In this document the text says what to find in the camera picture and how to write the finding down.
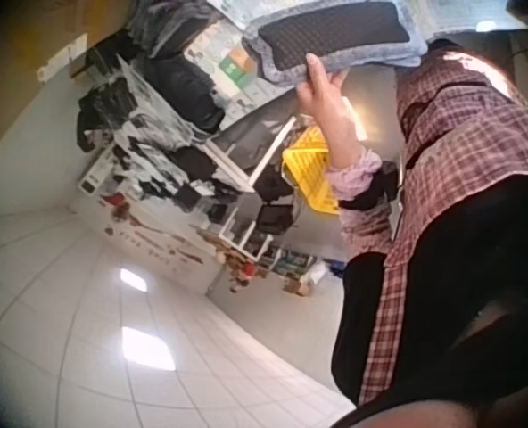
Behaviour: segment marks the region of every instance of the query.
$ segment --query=woman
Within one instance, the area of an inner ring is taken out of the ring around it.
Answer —
[[[382,162],[356,137],[344,73],[308,63],[298,96],[329,147],[350,256],[332,372],[358,409],[335,426],[487,424],[528,388],[528,105],[449,42],[401,71],[404,211],[392,241],[389,202],[370,191]]]

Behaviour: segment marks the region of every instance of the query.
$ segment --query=yellow crate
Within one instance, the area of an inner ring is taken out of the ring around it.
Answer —
[[[284,150],[282,158],[312,209],[339,214],[326,180],[326,140],[318,127],[306,129],[294,145]]]

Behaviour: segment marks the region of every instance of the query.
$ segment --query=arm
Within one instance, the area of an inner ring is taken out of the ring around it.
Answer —
[[[364,156],[346,169],[329,169],[327,179],[338,201],[362,202],[362,195],[373,183],[373,175],[381,168],[381,158],[366,151]],[[376,204],[355,204],[353,209],[340,207],[342,236],[349,260],[367,252],[387,254],[392,244],[389,222],[391,206],[384,198]]]
[[[357,138],[355,121],[342,98],[347,72],[327,76],[321,61],[308,55],[309,82],[297,87],[301,106],[321,128],[329,148],[327,178],[339,201],[354,201],[369,190],[381,158]],[[340,208],[343,240],[349,258],[366,252],[386,254],[391,248],[391,208],[384,199],[372,207]]]

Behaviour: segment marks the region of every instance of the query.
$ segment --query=box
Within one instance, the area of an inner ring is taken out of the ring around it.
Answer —
[[[28,0],[0,13],[0,140],[45,80],[125,25],[130,3]]]

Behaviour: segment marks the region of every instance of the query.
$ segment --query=red plaid shirt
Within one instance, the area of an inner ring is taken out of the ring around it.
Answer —
[[[400,73],[397,101],[406,137],[405,162],[422,154],[405,175],[404,211],[395,241],[388,203],[368,212],[341,213],[351,258],[368,251],[387,254],[360,405],[392,385],[408,262],[421,234],[455,203],[506,177],[528,175],[528,105],[482,60],[452,48],[432,51],[421,67]],[[365,172],[363,160],[349,169],[330,171],[335,196],[353,199],[353,189],[361,187],[357,180],[365,180]]]

